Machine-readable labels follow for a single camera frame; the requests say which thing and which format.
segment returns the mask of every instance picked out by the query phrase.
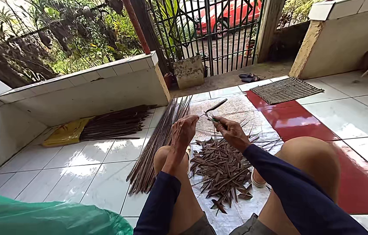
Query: leg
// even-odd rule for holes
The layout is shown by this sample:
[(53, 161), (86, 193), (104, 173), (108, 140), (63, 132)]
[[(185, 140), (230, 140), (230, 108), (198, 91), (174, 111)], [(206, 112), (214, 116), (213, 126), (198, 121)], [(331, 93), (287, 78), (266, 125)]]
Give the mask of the leg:
[[(155, 174), (158, 174), (162, 170), (170, 148), (170, 146), (163, 146), (156, 152), (153, 159)], [(173, 235), (184, 232), (204, 216), (196, 196), (193, 193), (193, 189), (191, 188), (187, 169), (188, 156), (185, 154), (176, 174), (176, 178), (181, 182), (181, 191), (174, 206), (171, 226), (169, 228), (169, 234)]]
[[(312, 137), (298, 137), (285, 142), (275, 156), (310, 175), (335, 202), (338, 200), (340, 165), (330, 144)], [(262, 179), (257, 172), (254, 177), (258, 181)], [(258, 220), (278, 235), (300, 234), (274, 191), (271, 191)]]

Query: white shoe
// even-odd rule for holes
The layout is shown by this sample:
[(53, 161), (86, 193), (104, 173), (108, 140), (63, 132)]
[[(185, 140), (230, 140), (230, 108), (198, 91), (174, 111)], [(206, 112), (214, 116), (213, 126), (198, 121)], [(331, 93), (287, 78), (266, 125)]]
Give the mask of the white shoe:
[(191, 145), (187, 146), (187, 149), (185, 150), (185, 152), (188, 154), (188, 170), (187, 170), (187, 174), (189, 174), (190, 173)]

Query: red pole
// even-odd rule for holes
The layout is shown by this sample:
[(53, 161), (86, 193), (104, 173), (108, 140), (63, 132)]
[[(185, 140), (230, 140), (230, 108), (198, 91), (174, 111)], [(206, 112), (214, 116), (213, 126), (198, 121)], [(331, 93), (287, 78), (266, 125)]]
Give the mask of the red pole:
[(135, 11), (133, 10), (132, 4), (130, 3), (130, 0), (123, 0), (123, 3), (125, 5), (126, 11), (129, 14), (130, 21), (133, 24), (133, 27), (135, 28), (136, 34), (138, 35), (140, 44), (143, 47), (143, 51), (146, 55), (150, 54), (150, 49), (148, 46), (148, 43), (146, 42), (145, 36), (143, 35), (142, 29), (140, 28), (140, 24), (138, 22), (138, 19), (136, 18)]

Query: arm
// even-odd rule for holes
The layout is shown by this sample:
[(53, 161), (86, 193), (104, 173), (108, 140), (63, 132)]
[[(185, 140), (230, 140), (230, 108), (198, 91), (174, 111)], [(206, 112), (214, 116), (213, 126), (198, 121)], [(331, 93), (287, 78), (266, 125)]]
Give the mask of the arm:
[(249, 142), (237, 122), (214, 117), (223, 137), (272, 185), (296, 229), (305, 234), (368, 234), (308, 175)]
[(177, 178), (161, 171), (156, 176), (133, 234), (167, 234), (180, 188)]
[(172, 150), (156, 177), (133, 231), (134, 235), (165, 235), (169, 231), (181, 182), (174, 176), (187, 146), (196, 134), (197, 115), (185, 116), (172, 125)]

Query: person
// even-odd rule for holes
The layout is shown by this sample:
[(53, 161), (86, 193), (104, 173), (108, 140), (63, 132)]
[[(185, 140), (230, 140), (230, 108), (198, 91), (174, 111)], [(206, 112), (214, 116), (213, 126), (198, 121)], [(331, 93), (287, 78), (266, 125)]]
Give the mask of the person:
[[(249, 142), (239, 123), (214, 117), (216, 129), (254, 167), (258, 184), (272, 186), (258, 218), (252, 216), (231, 235), (368, 234), (336, 205), (340, 167), (332, 147), (312, 137), (285, 142), (274, 155)], [(215, 235), (188, 179), (186, 148), (195, 135), (198, 116), (172, 125), (171, 146), (154, 157), (155, 184), (142, 209), (135, 235)]]

